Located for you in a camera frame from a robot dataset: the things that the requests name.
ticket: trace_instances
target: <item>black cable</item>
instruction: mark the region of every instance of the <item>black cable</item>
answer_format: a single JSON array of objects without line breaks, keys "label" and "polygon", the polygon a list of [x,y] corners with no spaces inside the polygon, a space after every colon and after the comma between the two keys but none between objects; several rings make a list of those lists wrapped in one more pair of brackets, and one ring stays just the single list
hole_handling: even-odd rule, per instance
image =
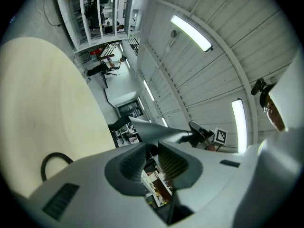
[{"label": "black cable", "polygon": [[[45,12],[45,10],[44,10],[44,7],[45,7],[45,0],[43,0],[43,12],[44,12],[44,16],[46,17],[46,19],[47,19],[47,21],[48,21],[48,23],[51,25],[51,26],[53,26],[53,27],[60,27],[62,24],[59,24],[59,25],[53,25],[53,24],[51,24],[51,22],[48,20],[48,18],[47,18],[47,15],[46,15],[46,12]],[[65,22],[64,24],[66,24],[66,23],[68,23],[68,22],[70,22],[70,21],[72,21],[72,20],[74,20],[74,19],[76,19],[77,17],[75,17],[75,18],[73,18],[73,19],[70,19],[70,20],[68,20],[67,22]]]},{"label": "black cable", "polygon": [[220,149],[220,147],[222,147],[223,145],[222,144],[220,144],[219,145],[219,147],[217,148],[217,150],[215,150],[215,151],[218,151],[219,149]]},{"label": "black cable", "polygon": [[40,174],[41,174],[41,179],[42,179],[43,182],[45,182],[47,180],[47,176],[46,176],[47,162],[49,161],[49,159],[51,159],[53,157],[61,158],[61,159],[65,160],[68,164],[73,163],[73,160],[71,158],[69,158],[68,156],[66,156],[65,154],[63,154],[63,153],[54,152],[54,153],[48,154],[43,159],[41,167],[40,167]]},{"label": "black cable", "polygon": [[59,25],[53,25],[53,24],[51,24],[51,22],[50,22],[50,21],[48,20],[48,18],[47,18],[47,15],[46,15],[46,12],[45,12],[44,7],[45,7],[45,0],[43,0],[43,12],[44,12],[44,16],[46,17],[48,23],[49,23],[51,26],[53,26],[53,27],[60,27],[61,24],[59,24]]}]

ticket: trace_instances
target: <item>round table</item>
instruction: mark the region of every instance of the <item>round table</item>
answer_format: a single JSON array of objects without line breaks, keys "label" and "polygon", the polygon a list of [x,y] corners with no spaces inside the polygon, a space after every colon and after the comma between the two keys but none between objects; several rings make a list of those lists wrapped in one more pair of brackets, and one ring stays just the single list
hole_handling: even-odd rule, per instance
[{"label": "round table", "polygon": [[[18,38],[0,48],[0,169],[9,187],[28,197],[52,152],[76,161],[115,148],[85,80],[56,46]],[[47,177],[66,167],[47,164]]]}]

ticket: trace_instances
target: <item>person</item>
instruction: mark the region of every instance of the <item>person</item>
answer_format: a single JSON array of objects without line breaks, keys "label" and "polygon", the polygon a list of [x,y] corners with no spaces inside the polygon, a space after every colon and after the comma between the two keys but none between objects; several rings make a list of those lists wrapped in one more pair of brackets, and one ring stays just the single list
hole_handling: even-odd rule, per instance
[{"label": "person", "polygon": [[87,77],[93,76],[95,74],[98,74],[102,71],[113,71],[113,70],[117,70],[119,69],[120,65],[122,64],[122,62],[124,62],[127,58],[125,56],[122,56],[120,58],[119,61],[112,61],[109,57],[108,57],[108,62],[102,62],[100,65],[94,67],[91,70],[87,70],[87,68],[85,69],[85,75]]},{"label": "person", "polygon": [[275,84],[266,86],[260,95],[260,105],[263,108],[264,112],[267,114],[267,117],[270,123],[279,131],[283,131],[285,129],[284,122],[282,117],[277,110],[274,102],[272,101],[269,92],[275,86]]}]

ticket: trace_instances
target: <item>white wall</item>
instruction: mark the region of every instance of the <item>white wall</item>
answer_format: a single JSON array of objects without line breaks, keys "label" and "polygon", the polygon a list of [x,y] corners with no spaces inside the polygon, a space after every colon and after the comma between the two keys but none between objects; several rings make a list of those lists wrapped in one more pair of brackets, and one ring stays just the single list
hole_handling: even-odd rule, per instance
[{"label": "white wall", "polygon": [[[113,61],[119,60],[122,56],[122,53],[118,48],[114,49],[113,53],[115,54],[112,58]],[[119,70],[116,70],[113,73],[117,74],[117,76],[106,76],[108,88],[105,92],[109,102],[113,106],[119,106],[122,103],[126,103],[135,98],[139,86],[133,73],[129,70],[129,67],[125,62],[121,64]]]},{"label": "white wall", "polygon": [[135,30],[140,30],[140,25],[142,23],[143,13],[146,9],[148,0],[133,0],[134,4],[132,6],[133,10],[138,10],[137,17],[133,17],[136,20]]}]

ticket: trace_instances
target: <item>white ceiling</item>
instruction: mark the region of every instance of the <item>white ceiling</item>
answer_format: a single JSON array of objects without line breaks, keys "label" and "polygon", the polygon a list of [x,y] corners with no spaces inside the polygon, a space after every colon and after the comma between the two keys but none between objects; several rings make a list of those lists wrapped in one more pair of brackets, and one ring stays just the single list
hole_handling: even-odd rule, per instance
[{"label": "white ceiling", "polygon": [[[264,77],[276,82],[298,47],[298,40],[283,12],[273,0],[163,0],[191,12],[207,23],[231,48],[240,62],[251,86]],[[170,33],[177,27],[170,22],[173,15],[186,18],[176,9],[154,1],[156,6],[151,30],[146,43],[161,60],[171,41]],[[237,131],[231,102],[241,98],[245,105],[248,144],[252,139],[251,112],[243,85],[226,53],[203,28],[194,24],[213,44],[213,51],[204,53],[188,35],[181,32],[175,39],[169,53],[163,59],[163,66],[177,89],[178,96],[191,120],[208,130],[216,127],[229,132],[227,146],[237,146]],[[150,84],[156,99],[152,103],[146,90],[142,98],[149,114],[157,123],[163,115],[170,127],[188,129],[187,122],[175,95],[148,50],[140,50],[137,67]],[[268,121],[255,96],[258,142],[275,130]]]}]

